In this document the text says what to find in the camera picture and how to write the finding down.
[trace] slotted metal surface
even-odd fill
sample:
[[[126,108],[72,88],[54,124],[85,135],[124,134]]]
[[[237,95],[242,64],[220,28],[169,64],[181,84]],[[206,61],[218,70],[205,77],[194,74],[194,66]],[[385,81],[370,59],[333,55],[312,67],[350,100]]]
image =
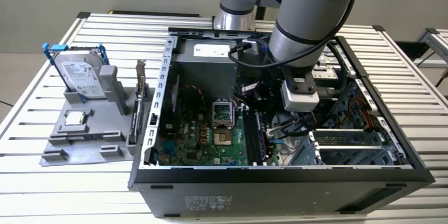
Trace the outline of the slotted metal surface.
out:
[[[102,43],[122,85],[136,84],[136,59],[146,60],[146,81],[156,85],[168,27],[210,28],[209,18],[92,14],[77,19],[61,43]],[[261,21],[257,29],[272,30]],[[436,183],[365,217],[302,216],[190,219],[193,222],[448,223],[448,117],[445,101],[406,61],[385,33],[345,25],[346,38],[389,109],[436,177]],[[153,223],[138,193],[126,188],[132,162],[40,167],[58,110],[62,81],[48,63],[0,125],[0,223]]]

